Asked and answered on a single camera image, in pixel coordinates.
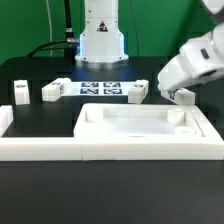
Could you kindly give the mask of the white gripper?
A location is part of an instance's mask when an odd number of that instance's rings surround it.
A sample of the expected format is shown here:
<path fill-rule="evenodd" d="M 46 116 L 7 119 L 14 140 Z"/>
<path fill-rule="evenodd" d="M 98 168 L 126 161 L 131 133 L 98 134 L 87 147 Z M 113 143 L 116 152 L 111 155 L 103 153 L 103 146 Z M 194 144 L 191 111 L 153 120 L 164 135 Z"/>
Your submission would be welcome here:
<path fill-rule="evenodd" d="M 224 25 L 189 39 L 158 74 L 158 88 L 176 91 L 224 77 Z"/>

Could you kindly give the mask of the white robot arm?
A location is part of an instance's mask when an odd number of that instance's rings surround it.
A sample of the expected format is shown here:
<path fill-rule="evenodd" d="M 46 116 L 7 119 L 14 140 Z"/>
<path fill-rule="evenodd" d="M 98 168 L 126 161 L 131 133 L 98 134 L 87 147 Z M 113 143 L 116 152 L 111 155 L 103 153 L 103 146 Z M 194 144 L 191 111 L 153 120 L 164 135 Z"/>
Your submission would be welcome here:
<path fill-rule="evenodd" d="M 188 40 L 158 74 L 158 89 L 182 87 L 224 77 L 224 0 L 200 0 L 216 24 L 207 34 Z M 91 65 L 126 60 L 118 28 L 118 0 L 84 0 L 85 29 L 80 35 L 79 62 Z"/>

